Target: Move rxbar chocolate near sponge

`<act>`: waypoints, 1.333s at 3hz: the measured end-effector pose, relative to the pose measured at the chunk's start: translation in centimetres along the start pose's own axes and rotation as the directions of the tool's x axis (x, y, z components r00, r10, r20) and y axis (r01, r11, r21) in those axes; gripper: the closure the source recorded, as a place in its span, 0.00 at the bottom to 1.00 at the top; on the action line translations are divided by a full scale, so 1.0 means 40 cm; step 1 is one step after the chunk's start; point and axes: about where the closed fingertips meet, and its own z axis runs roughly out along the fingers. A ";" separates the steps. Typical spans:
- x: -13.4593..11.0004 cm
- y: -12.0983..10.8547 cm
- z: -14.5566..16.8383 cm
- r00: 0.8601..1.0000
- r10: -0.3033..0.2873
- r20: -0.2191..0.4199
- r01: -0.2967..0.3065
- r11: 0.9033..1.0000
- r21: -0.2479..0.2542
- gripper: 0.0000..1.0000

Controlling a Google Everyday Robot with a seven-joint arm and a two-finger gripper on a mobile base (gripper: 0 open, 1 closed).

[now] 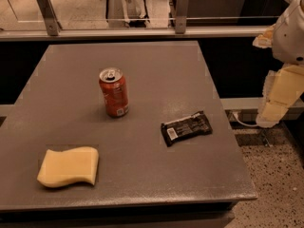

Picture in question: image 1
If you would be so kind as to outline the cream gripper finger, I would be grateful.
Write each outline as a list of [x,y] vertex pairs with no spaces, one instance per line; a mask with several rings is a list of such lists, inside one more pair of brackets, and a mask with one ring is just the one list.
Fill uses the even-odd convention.
[[271,48],[273,46],[274,25],[269,26],[266,30],[259,34],[253,41],[256,48]]
[[303,93],[304,66],[284,64],[279,71],[270,70],[265,78],[256,124],[263,128],[275,126]]

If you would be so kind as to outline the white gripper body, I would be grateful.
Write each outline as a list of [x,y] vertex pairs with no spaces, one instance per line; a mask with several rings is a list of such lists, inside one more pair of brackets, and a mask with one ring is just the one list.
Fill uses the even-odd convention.
[[293,0],[277,19],[273,31],[272,52],[283,63],[304,64],[303,0]]

